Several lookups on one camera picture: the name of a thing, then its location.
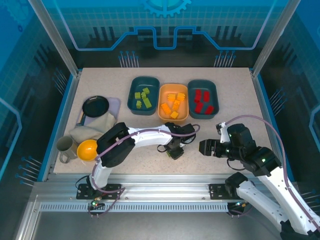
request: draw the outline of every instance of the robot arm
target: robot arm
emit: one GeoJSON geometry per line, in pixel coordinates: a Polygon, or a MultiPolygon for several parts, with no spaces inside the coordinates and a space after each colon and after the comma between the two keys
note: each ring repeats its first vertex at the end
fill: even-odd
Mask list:
{"type": "MultiPolygon", "coordinates": [[[[281,231],[282,239],[317,239],[316,235],[319,232],[289,193],[285,184],[284,169],[275,154],[266,147],[257,146],[249,129],[243,124],[228,127],[225,123],[220,123],[216,127],[221,139],[201,141],[199,151],[205,156],[239,160],[246,170],[258,177],[269,189],[279,205],[258,191],[239,172],[225,181],[228,192],[238,195],[257,208],[281,231]]],[[[319,224],[320,217],[309,208],[291,182],[288,183],[293,194],[319,224]]]]}
{"type": "MultiPolygon", "coordinates": [[[[194,133],[195,129],[191,124],[181,127],[174,123],[167,122],[164,125],[148,129],[153,129],[154,131],[144,131],[144,129],[141,128],[127,127],[124,122],[120,122],[97,140],[96,151],[98,154],[101,154],[120,139],[140,132],[124,140],[100,158],[94,171],[94,183],[98,188],[101,189],[107,185],[112,169],[121,164],[133,149],[150,145],[161,145],[164,147],[165,152],[167,152],[172,159],[176,160],[183,155],[183,146],[193,141],[196,137],[196,134],[182,137],[172,136],[170,134],[185,135],[194,133]]],[[[97,188],[93,184],[92,174],[89,176],[89,181],[91,187],[96,190],[97,188]]]]}

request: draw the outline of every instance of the speckled tabletop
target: speckled tabletop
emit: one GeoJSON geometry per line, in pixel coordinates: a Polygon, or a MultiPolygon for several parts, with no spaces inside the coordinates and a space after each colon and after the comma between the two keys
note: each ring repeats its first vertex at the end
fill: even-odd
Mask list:
{"type": "MultiPolygon", "coordinates": [[[[115,97],[121,100],[118,122],[128,127],[148,128],[163,124],[157,112],[151,116],[134,115],[127,107],[131,82],[139,76],[151,76],[166,83],[187,85],[194,79],[206,79],[215,83],[219,113],[209,120],[188,117],[185,124],[200,124],[196,140],[184,147],[184,155],[172,160],[166,153],[157,152],[157,146],[134,149],[125,161],[112,171],[113,174],[232,174],[235,171],[226,164],[225,158],[203,156],[199,142],[205,139],[220,139],[216,124],[236,116],[251,114],[261,117],[261,109],[248,68],[84,68],[76,90],[71,112],[65,129],[67,135],[77,123],[85,99],[94,95],[115,97]]],[[[258,146],[271,148],[265,125],[256,120],[243,118],[234,123],[243,123],[250,129],[258,146]]],[[[68,164],[56,161],[57,174],[88,174],[94,162],[71,160],[68,164]]],[[[231,162],[234,168],[242,168],[238,161],[231,162]]]]}

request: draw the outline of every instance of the orange block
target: orange block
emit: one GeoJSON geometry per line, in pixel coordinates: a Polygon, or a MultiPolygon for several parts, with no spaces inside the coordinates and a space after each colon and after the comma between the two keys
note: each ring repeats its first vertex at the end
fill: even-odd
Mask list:
{"type": "Polygon", "coordinates": [[[168,94],[168,101],[169,101],[169,102],[173,102],[174,100],[176,100],[176,94],[174,94],[174,93],[169,93],[169,94],[168,94]]]}
{"type": "Polygon", "coordinates": [[[171,109],[170,109],[170,107],[168,106],[167,103],[162,103],[161,107],[162,107],[163,111],[165,112],[165,114],[170,114],[171,113],[171,109]]]}
{"type": "Polygon", "coordinates": [[[185,98],[186,98],[186,95],[184,94],[184,93],[178,93],[178,96],[176,97],[176,99],[177,100],[179,100],[179,101],[183,101],[183,100],[185,100],[185,98]]]}
{"type": "Polygon", "coordinates": [[[179,100],[174,100],[173,106],[172,106],[172,110],[177,112],[178,109],[179,109],[179,106],[180,106],[180,101],[179,100]]]}
{"type": "Polygon", "coordinates": [[[172,119],[176,119],[178,117],[179,113],[177,113],[176,111],[172,112],[172,114],[170,115],[170,118],[172,119]]]}

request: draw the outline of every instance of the tray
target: tray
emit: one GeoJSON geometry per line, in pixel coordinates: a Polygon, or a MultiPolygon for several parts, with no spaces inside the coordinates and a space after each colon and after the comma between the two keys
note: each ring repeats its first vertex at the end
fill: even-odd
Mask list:
{"type": "Polygon", "coordinates": [[[209,80],[205,79],[196,79],[192,80],[188,83],[188,97],[189,97],[189,114],[194,119],[212,119],[218,112],[219,112],[219,102],[218,102],[218,94],[216,85],[209,80]],[[196,113],[196,103],[195,103],[195,96],[196,96],[196,89],[200,89],[202,93],[201,102],[203,103],[203,108],[201,113],[196,113]],[[204,91],[210,92],[210,101],[204,102],[203,95],[204,91]],[[212,114],[205,114],[205,111],[209,105],[214,106],[214,110],[212,114]]]}
{"type": "Polygon", "coordinates": [[[168,83],[164,84],[160,87],[159,92],[159,101],[158,101],[158,115],[162,122],[167,123],[175,123],[175,124],[182,124],[185,122],[189,115],[189,107],[188,107],[188,88],[182,84],[175,84],[175,83],[168,83]],[[168,94],[178,94],[183,93],[185,94],[184,101],[180,102],[180,106],[178,109],[178,117],[176,119],[171,119],[170,114],[166,114],[161,107],[161,104],[167,103],[169,108],[172,109],[174,104],[173,101],[168,101],[168,94]]]}
{"type": "Polygon", "coordinates": [[[160,82],[155,77],[151,76],[138,76],[132,80],[127,106],[130,111],[135,115],[144,115],[149,116],[156,112],[158,95],[159,95],[160,82]],[[142,89],[148,88],[150,93],[147,95],[148,99],[151,102],[152,107],[146,108],[142,99],[135,99],[135,93],[142,92],[142,89]],[[137,108],[137,101],[142,102],[142,107],[137,108]]]}

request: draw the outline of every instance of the red block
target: red block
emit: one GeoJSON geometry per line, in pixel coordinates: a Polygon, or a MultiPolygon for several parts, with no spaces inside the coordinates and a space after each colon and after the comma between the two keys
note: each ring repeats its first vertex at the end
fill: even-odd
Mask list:
{"type": "Polygon", "coordinates": [[[209,91],[204,91],[203,101],[204,102],[209,102],[209,100],[210,100],[210,92],[209,91]]]}
{"type": "Polygon", "coordinates": [[[200,95],[201,96],[201,89],[196,89],[195,90],[195,95],[200,95]]]}
{"type": "Polygon", "coordinates": [[[208,106],[204,112],[204,114],[212,114],[215,110],[215,107],[214,106],[208,106]]]}
{"type": "Polygon", "coordinates": [[[204,104],[203,104],[202,102],[198,102],[198,104],[196,105],[194,111],[195,111],[197,114],[200,114],[203,107],[204,107],[204,104]]]}
{"type": "Polygon", "coordinates": [[[199,103],[201,101],[201,95],[195,95],[194,102],[199,103]]]}

